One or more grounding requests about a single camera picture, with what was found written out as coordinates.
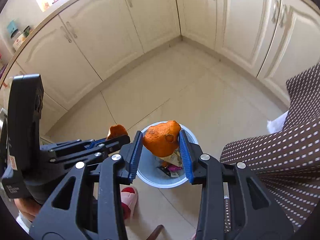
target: foot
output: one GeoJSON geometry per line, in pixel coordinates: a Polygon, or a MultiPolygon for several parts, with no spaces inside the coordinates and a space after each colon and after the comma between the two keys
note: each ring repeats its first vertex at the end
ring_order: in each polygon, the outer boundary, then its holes
{"type": "Polygon", "coordinates": [[[121,202],[123,209],[123,217],[124,219],[132,218],[134,207],[137,203],[138,192],[135,187],[125,187],[121,191],[121,202]]]}

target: silver bolt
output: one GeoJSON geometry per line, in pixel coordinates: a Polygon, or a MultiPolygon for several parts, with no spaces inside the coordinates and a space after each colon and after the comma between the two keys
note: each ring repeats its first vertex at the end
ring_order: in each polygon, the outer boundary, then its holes
{"type": "Polygon", "coordinates": [[[210,159],[210,155],[208,155],[208,154],[201,154],[200,159],[201,159],[201,160],[204,160],[204,161],[207,161],[207,160],[210,159]]]}
{"type": "Polygon", "coordinates": [[[77,169],[82,169],[84,167],[84,162],[78,162],[76,163],[76,168],[77,169]]]}
{"type": "Polygon", "coordinates": [[[111,156],[111,159],[113,159],[114,161],[118,161],[121,159],[121,155],[120,154],[113,154],[111,156]]]}
{"type": "Polygon", "coordinates": [[[244,169],[246,167],[245,163],[237,163],[239,169],[244,169]]]}

